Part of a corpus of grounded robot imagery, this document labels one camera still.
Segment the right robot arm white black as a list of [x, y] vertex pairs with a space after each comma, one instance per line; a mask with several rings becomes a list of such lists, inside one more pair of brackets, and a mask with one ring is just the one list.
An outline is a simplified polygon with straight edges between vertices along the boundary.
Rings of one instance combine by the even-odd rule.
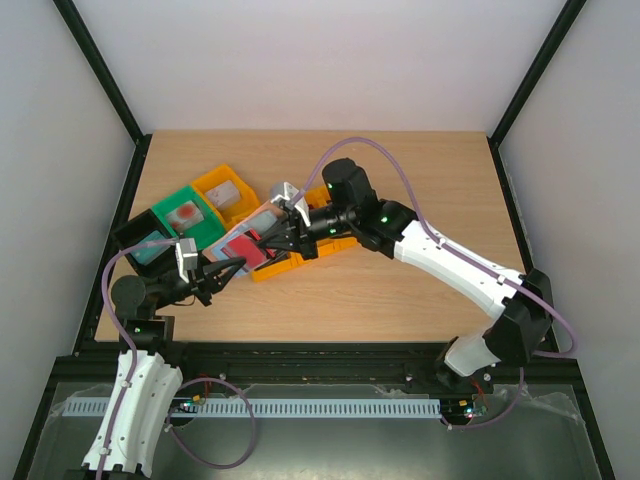
[[271, 190], [271, 204], [282, 217], [261, 238], [267, 249], [318, 256], [325, 239], [350, 236], [367, 250], [414, 266], [436, 277], [475, 303], [490, 319], [478, 333], [454, 338], [436, 367], [436, 379], [455, 392], [471, 375], [492, 364], [522, 367], [548, 332], [552, 316], [549, 277], [538, 269], [520, 273], [495, 264], [432, 230], [417, 213], [378, 198], [365, 170], [349, 158], [322, 170], [329, 193], [324, 207], [310, 208], [288, 182]]

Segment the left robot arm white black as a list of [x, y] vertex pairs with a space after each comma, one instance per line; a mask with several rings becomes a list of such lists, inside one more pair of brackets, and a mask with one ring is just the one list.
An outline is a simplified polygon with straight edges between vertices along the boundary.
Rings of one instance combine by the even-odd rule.
[[110, 271], [131, 252], [112, 257], [101, 278], [105, 308], [123, 345], [106, 412], [82, 461], [80, 476], [86, 479], [151, 477], [161, 430], [185, 385], [180, 368], [162, 356], [172, 341], [174, 320], [159, 318], [156, 311], [189, 296], [209, 305], [245, 264], [244, 258], [206, 263], [200, 254], [187, 253], [159, 277], [127, 275], [110, 284]]

